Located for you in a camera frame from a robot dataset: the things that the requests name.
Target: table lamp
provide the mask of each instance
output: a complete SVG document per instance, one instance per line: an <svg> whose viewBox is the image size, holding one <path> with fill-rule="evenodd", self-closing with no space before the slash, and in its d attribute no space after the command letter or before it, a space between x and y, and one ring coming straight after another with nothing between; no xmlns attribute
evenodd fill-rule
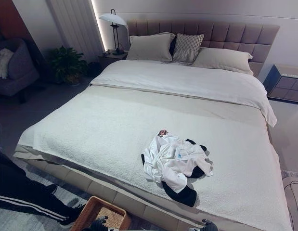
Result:
<svg viewBox="0 0 298 231"><path fill-rule="evenodd" d="M116 51L113 53L114 55L120 55L120 54L124 54L123 50L120 50L119 48L119 37L118 37L118 30L117 28L119 27L118 24L123 25L127 28L127 23L120 18L118 15L116 15L116 11L114 9L111 9L110 13L106 13L103 14L99 17L99 19L111 22L111 27L114 33L114 40L115 40L115 48Z"/></svg>

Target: nightstand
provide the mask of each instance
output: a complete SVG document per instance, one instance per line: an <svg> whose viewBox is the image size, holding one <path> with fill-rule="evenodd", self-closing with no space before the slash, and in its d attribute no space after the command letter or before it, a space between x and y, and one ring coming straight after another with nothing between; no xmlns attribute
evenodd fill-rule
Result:
<svg viewBox="0 0 298 231"><path fill-rule="evenodd" d="M273 65L263 85L268 98L298 103L298 67Z"/></svg>
<svg viewBox="0 0 298 231"><path fill-rule="evenodd" d="M113 52L114 50L109 50L109 53L104 54L103 56L99 56L99 61L100 61L102 70L104 70L108 65L116 61L126 59L126 56L128 55L127 52L120 55L114 55L112 54Z"/></svg>

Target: person's leg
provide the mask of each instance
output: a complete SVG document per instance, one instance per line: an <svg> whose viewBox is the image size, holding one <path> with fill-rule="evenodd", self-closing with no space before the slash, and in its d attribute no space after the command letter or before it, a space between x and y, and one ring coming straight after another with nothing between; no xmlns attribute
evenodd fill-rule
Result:
<svg viewBox="0 0 298 231"><path fill-rule="evenodd" d="M0 208L44 215L63 221L74 209L64 205L43 184L0 163Z"/></svg>
<svg viewBox="0 0 298 231"><path fill-rule="evenodd" d="M6 166L11 167L12 169L14 169L15 171L17 171L18 173L22 174L22 175L26 175L26 172L21 169L19 166L17 166L16 164L14 164L12 162L12 160L10 160L5 154L3 154L0 151L0 163Z"/></svg>

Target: upholstered headboard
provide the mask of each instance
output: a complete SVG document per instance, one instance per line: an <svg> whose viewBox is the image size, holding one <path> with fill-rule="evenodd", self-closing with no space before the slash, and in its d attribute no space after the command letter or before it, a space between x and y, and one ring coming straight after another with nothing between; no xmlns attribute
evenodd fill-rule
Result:
<svg viewBox="0 0 298 231"><path fill-rule="evenodd" d="M219 23L207 21L129 21L129 35L145 36L160 32L187 35L204 34L203 47L248 52L250 69L257 77L268 56L279 26Z"/></svg>

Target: potted plant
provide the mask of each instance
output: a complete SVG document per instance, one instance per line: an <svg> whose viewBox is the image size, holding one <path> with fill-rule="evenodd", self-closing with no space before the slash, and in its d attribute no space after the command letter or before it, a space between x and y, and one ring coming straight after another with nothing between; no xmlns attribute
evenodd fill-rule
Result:
<svg viewBox="0 0 298 231"><path fill-rule="evenodd" d="M77 53L74 48L56 48L50 50L48 62L57 79L62 79L71 86L80 83L80 77L87 72L88 64L81 60L83 53Z"/></svg>

